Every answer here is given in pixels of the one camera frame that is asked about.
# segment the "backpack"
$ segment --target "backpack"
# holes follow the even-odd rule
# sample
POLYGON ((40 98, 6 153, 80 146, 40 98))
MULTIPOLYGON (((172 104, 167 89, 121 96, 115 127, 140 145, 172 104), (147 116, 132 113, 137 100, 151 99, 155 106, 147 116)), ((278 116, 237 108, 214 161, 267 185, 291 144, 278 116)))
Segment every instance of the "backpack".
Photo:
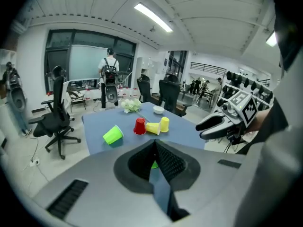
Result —
POLYGON ((106 58, 104 58, 104 60, 105 60, 105 66, 102 68, 102 78, 104 78, 104 73, 105 72, 110 72, 110 71, 116 71, 117 70, 116 67, 115 67, 117 60, 115 61, 113 66, 110 66, 108 64, 106 58))

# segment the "whiteboard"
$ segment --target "whiteboard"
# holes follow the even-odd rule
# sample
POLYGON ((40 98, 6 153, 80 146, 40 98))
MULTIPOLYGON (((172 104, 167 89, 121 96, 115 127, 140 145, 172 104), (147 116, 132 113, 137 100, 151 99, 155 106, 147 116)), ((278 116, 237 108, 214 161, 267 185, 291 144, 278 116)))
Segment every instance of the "whiteboard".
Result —
POLYGON ((72 45, 70 56, 70 80, 98 79, 98 65, 103 58, 107 57, 107 48, 72 45))

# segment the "white bowl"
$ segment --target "white bowl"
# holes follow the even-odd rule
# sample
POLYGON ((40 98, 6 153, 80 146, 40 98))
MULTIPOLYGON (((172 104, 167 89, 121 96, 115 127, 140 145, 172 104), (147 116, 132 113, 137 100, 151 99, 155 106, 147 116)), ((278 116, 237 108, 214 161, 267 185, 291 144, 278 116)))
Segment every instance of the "white bowl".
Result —
POLYGON ((154 112, 155 114, 163 114, 164 108, 159 107, 159 106, 154 106, 153 112, 154 112))

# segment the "red cup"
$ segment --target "red cup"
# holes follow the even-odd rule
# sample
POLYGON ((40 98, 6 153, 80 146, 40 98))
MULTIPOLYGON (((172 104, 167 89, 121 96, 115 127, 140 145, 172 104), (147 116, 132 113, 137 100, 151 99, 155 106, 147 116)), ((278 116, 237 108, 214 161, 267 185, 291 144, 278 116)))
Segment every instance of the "red cup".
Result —
POLYGON ((136 125, 134 126, 134 133, 138 135, 143 135, 146 132, 145 119, 137 118, 136 125))

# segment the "vent grille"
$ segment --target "vent grille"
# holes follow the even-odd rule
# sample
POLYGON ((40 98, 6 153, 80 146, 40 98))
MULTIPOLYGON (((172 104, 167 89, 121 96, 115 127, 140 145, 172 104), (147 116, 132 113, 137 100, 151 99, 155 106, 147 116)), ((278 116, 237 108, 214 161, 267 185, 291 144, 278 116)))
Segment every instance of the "vent grille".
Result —
POLYGON ((87 185, 87 182, 74 180, 52 203, 47 211, 57 218, 64 219, 87 185))

